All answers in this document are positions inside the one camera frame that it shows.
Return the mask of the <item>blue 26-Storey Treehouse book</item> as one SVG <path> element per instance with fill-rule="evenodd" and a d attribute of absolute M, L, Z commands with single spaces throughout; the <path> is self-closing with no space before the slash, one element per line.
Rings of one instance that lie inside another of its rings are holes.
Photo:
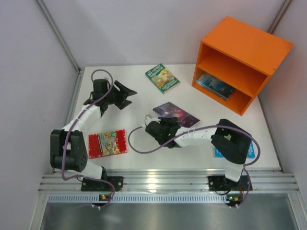
<path fill-rule="evenodd" d="M 224 158 L 224 156 L 221 154 L 221 152 L 216 147 L 213 148 L 213 156 L 215 158 Z M 255 157 L 256 156 L 255 156 L 254 144 L 253 142 L 251 142 L 250 147 L 248 149 L 247 158 L 254 159 Z"/>

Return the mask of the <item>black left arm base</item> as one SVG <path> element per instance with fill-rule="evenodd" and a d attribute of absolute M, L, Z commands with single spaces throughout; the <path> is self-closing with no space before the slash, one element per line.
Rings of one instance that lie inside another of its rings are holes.
<path fill-rule="evenodd" d="M 114 186 L 115 191 L 120 191 L 123 187 L 124 177 L 122 176 L 109 176 L 107 181 Z M 83 179 L 81 191 L 83 192 L 111 192 L 113 189 L 111 185 L 101 181 Z"/>

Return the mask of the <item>purple Robinson Crusoe book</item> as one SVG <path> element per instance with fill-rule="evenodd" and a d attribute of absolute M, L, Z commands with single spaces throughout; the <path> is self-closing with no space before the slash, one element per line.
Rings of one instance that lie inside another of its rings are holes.
<path fill-rule="evenodd" d="M 176 106 L 171 102 L 164 103 L 153 108 L 153 111 L 157 113 L 160 117 L 165 118 L 173 118 L 176 117 L 178 119 L 178 123 L 182 127 L 192 127 L 200 120 L 180 107 Z"/>

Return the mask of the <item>teal 20000 Leagues book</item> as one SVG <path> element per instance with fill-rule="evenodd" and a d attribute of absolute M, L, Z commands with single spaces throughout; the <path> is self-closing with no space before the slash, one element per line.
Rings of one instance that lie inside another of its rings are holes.
<path fill-rule="evenodd" d="M 225 82 L 217 79 L 213 75 L 204 72 L 197 80 L 196 83 L 209 90 L 213 94 L 219 96 L 220 98 L 228 101 L 231 95 L 235 92 L 235 88 L 226 84 Z"/>

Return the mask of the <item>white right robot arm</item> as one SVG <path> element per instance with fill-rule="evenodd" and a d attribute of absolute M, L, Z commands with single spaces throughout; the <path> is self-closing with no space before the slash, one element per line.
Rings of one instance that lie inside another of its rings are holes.
<path fill-rule="evenodd" d="M 196 128 L 180 126 L 176 117 L 147 115 L 145 132 L 169 149 L 212 144 L 228 161 L 225 178 L 233 182 L 240 180 L 251 144 L 251 135 L 227 119 L 207 128 Z"/>

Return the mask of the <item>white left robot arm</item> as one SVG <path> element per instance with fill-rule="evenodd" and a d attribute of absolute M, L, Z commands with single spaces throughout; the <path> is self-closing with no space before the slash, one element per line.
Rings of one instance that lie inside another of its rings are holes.
<path fill-rule="evenodd" d="M 50 165 L 63 171 L 73 171 L 94 179 L 107 179 L 106 169 L 90 161 L 84 134 L 102 117 L 110 105 L 122 110 L 132 102 L 127 97 L 137 92 L 119 81 L 94 80 L 93 91 L 81 111 L 62 129 L 50 135 Z"/>

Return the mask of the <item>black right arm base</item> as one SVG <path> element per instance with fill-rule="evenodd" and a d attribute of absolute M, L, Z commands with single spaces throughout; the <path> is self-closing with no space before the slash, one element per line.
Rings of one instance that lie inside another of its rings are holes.
<path fill-rule="evenodd" d="M 252 184 L 247 175 L 241 176 L 238 182 L 231 181 L 225 176 L 212 175 L 208 177 L 208 185 L 209 190 L 213 192 L 240 191 L 241 189 L 247 191 L 248 188 L 250 191 L 253 190 Z"/>

